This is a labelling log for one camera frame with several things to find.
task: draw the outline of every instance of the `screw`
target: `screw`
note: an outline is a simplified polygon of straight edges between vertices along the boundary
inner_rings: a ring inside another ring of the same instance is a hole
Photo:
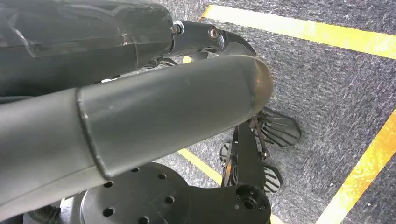
[[[212,41],[217,41],[219,31],[215,27],[209,27],[209,37]]]
[[[182,29],[180,28],[179,25],[173,24],[173,25],[170,27],[170,31],[171,31],[173,34],[180,34],[180,33],[182,32]]]

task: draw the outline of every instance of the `gray carpet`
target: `gray carpet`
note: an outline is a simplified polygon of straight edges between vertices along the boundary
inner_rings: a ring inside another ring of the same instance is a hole
[[[175,19],[196,21],[208,4],[396,34],[395,1],[173,0],[164,4]],[[282,191],[269,195],[273,213],[289,224],[314,223],[365,149],[396,108],[396,62],[347,49],[218,23],[247,38],[271,68],[275,91],[269,107],[295,118],[303,136],[295,147],[269,147],[267,163],[283,176]],[[220,172],[218,152],[228,131],[191,147]],[[396,223],[395,157],[351,210],[344,223]],[[160,162],[189,184],[217,184],[178,154]]]

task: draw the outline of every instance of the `mounting hole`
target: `mounting hole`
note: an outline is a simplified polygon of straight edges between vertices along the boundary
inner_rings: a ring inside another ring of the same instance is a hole
[[[245,206],[245,208],[247,208],[247,209],[254,209],[255,208],[255,204],[252,201],[245,201],[243,203],[243,206]]]
[[[104,217],[109,217],[114,214],[114,209],[113,208],[105,208],[102,212]]]
[[[158,175],[158,178],[160,180],[165,180],[166,179],[166,175],[165,174],[160,174],[160,175]]]
[[[172,196],[168,196],[165,198],[165,202],[168,204],[173,204],[175,202],[175,198]]]
[[[149,217],[143,216],[137,220],[138,224],[149,224]]]
[[[109,187],[111,187],[112,185],[113,185],[113,182],[107,182],[107,183],[103,184],[103,187],[109,188]]]

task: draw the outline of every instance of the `yellow stripe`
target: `yellow stripe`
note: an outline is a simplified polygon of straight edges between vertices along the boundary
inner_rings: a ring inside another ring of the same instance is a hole
[[[183,64],[190,63],[190,62],[192,62],[192,59],[190,57],[188,57],[188,56],[183,57]]]
[[[396,59],[396,36],[209,5],[202,17]]]
[[[396,152],[396,110],[373,139],[316,224],[339,224]]]
[[[209,167],[206,163],[188,151],[186,148],[180,149],[178,151],[184,158],[190,161],[193,165],[195,165],[198,169],[208,175],[212,180],[214,180],[217,184],[221,185],[222,176],[218,174],[214,169]],[[271,214],[271,224],[284,224],[278,217]]]

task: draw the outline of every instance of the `circular base plate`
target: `circular base plate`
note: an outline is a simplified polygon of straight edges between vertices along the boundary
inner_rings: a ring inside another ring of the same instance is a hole
[[[87,190],[81,219],[85,224],[184,223],[187,188],[174,170],[151,162]]]

